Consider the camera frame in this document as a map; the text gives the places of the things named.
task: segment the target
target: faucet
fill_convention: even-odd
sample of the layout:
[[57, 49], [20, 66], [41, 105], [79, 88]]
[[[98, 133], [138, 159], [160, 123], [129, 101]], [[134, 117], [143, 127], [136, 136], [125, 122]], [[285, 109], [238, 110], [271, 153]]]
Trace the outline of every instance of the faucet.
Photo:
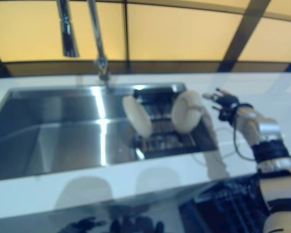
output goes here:
[[57, 0], [62, 33], [63, 54], [66, 57], [78, 57], [76, 41], [73, 35], [72, 23], [70, 22], [70, 9], [68, 0]]
[[[102, 45], [96, 1], [87, 0], [87, 3], [92, 21], [94, 38], [96, 40], [98, 50], [98, 58], [94, 62], [98, 66], [99, 79], [104, 81], [106, 86], [108, 87], [110, 72], [108, 68], [108, 60], [107, 57], [105, 56]], [[59, 10], [59, 16], [61, 19], [61, 32], [64, 56], [78, 57], [79, 55], [76, 46], [76, 41], [73, 35], [72, 23], [70, 22], [71, 16], [69, 9], [69, 0], [57, 0], [57, 6]]]

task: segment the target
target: sink basin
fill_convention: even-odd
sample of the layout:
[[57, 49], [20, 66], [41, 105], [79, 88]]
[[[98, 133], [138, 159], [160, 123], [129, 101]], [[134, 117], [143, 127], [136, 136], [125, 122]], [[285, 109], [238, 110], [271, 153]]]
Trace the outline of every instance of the sink basin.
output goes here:
[[[184, 90], [181, 83], [10, 90], [0, 105], [0, 180], [210, 150], [213, 143], [202, 125], [190, 138], [203, 135], [199, 140], [204, 140], [203, 146], [194, 143], [186, 150], [186, 136], [170, 133], [168, 137], [178, 138], [184, 151], [161, 144], [160, 150], [147, 150], [139, 146], [142, 139], [125, 116], [125, 95], [134, 95], [146, 105], [149, 98], [143, 96], [175, 98]], [[168, 99], [164, 106], [171, 104]], [[156, 114], [148, 113], [157, 124]]]

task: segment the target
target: cable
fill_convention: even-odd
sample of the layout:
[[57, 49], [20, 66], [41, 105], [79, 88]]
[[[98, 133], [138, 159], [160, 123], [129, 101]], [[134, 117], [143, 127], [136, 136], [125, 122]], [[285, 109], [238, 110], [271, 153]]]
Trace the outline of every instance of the cable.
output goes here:
[[236, 122], [237, 122], [237, 114], [235, 115], [235, 121], [234, 121], [234, 133], [233, 133], [233, 143], [234, 143], [234, 148], [236, 153], [239, 155], [239, 157], [241, 157], [244, 160], [250, 161], [250, 162], [255, 162], [255, 159], [252, 158], [247, 158], [245, 156], [243, 156], [243, 154], [238, 150], [238, 146], [236, 143]]
[[[219, 128], [219, 129], [216, 129], [214, 131], [216, 133], [218, 133], [219, 131], [222, 131], [222, 130], [228, 131], [229, 133], [231, 133], [233, 135], [233, 130], [231, 130], [230, 128]], [[235, 149], [233, 151], [225, 154], [225, 155], [222, 155], [222, 158], [225, 159], [225, 158], [228, 158], [228, 157], [230, 157], [230, 156], [232, 156], [234, 154], [236, 154], [236, 150]]]
[[195, 154], [194, 154], [194, 153], [191, 153], [191, 156], [192, 156], [192, 158], [195, 160], [196, 163], [198, 163], [198, 164], [201, 165], [201, 166], [206, 166], [206, 167], [207, 167], [206, 164], [204, 164], [203, 162], [199, 161], [199, 160], [195, 157]]

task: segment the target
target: dish drying rack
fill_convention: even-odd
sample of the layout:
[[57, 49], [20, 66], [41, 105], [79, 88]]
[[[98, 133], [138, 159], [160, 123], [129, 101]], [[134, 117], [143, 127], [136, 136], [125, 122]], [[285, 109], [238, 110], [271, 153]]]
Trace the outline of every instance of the dish drying rack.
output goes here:
[[262, 233], [267, 214], [261, 205], [257, 205], [252, 186], [230, 181], [213, 196], [215, 207], [225, 219], [230, 233]]
[[135, 135], [132, 140], [139, 158], [204, 151], [206, 149], [199, 142], [205, 141], [205, 139], [197, 140], [201, 131], [208, 137], [207, 144], [211, 144], [213, 149], [215, 148], [202, 120], [189, 134], [179, 134], [175, 130], [171, 122], [171, 110], [173, 102], [179, 94], [173, 92], [171, 88], [135, 91], [134, 97], [145, 108], [153, 126], [153, 134], [149, 138]]

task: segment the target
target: metal frame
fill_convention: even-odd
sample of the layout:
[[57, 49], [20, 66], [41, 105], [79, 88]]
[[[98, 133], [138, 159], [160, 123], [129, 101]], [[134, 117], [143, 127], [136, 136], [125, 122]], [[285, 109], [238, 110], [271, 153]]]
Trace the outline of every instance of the metal frame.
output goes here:
[[[263, 16], [270, 0], [251, 0], [242, 13], [237, 7], [210, 6], [197, 2], [179, 2], [177, 0], [97, 0], [123, 5], [125, 60], [109, 61], [110, 72], [113, 74], [133, 73], [196, 73], [196, 72], [291, 72], [291, 63], [283, 62], [241, 62], [238, 58]], [[222, 61], [131, 61], [129, 58], [129, 27], [128, 4], [156, 5], [161, 7], [177, 7], [217, 11], [233, 14], [244, 14], [244, 17], [226, 51]], [[283, 17], [276, 18], [291, 21]], [[0, 78], [63, 75], [63, 74], [97, 74], [98, 70], [92, 61], [43, 61], [43, 62], [9, 62], [0, 61]]]

